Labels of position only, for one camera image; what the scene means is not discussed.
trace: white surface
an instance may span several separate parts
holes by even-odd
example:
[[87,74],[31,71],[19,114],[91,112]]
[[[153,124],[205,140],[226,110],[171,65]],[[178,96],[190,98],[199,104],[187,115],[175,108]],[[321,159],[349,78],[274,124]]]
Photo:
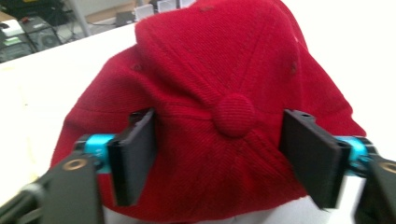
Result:
[[[311,54],[354,107],[355,120],[367,131],[380,154],[396,161],[396,3],[284,2],[300,23]],[[45,172],[69,108],[103,63],[133,43],[133,26],[128,25],[0,64],[0,203],[32,176]],[[206,224],[350,224],[360,185],[359,178],[348,178],[340,207],[331,213],[317,210],[305,198],[273,211]]]
[[192,5],[196,0],[180,0],[180,7],[189,7]]
[[6,36],[20,35],[24,33],[20,24],[16,20],[2,21],[2,23],[8,25],[8,28],[2,29]]
[[158,12],[172,11],[177,8],[176,0],[162,0],[158,2]]
[[136,7],[134,9],[134,14],[136,15],[136,21],[141,21],[154,15],[154,6],[152,4],[146,4],[141,7]]

